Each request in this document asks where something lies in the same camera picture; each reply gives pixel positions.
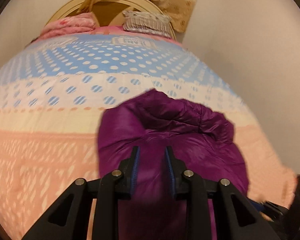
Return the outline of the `purple down jacket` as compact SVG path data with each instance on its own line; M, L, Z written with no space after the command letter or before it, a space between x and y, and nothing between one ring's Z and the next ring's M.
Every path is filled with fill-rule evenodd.
M182 239L186 204L171 194L165 149L202 178L226 178L247 194L245 161L234 126L222 113L150 90L104 112L98 131L100 176L140 149L131 200L119 202L120 239Z

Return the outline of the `polka dot bedspread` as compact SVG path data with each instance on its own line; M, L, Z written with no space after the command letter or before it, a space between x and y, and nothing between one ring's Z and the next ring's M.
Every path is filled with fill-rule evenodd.
M0 224L11 239L76 178L98 177L103 111L150 89L223 113L247 164L248 196L290 206L295 173L226 82L178 42L104 27L33 42L0 69Z

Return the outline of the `pink folded blanket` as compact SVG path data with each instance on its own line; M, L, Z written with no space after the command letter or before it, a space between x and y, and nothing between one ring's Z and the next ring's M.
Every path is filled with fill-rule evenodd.
M82 13L48 23L41 31L37 40L76 33L89 33L96 28L96 18L92 12Z

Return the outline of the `striped grey pillow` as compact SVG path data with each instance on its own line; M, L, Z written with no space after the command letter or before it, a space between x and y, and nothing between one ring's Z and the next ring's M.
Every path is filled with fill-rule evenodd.
M133 33L157 35L165 38L173 38L170 29L170 17L146 11L123 11L123 29Z

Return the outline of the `cream round headboard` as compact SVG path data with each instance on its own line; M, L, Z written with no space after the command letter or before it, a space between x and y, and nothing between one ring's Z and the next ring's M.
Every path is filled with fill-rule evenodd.
M48 20L49 23L58 19L74 16L85 0L71 0L57 10ZM98 27L123 25L125 17L123 11L145 11L162 14L155 4L149 0L103 0L92 7Z

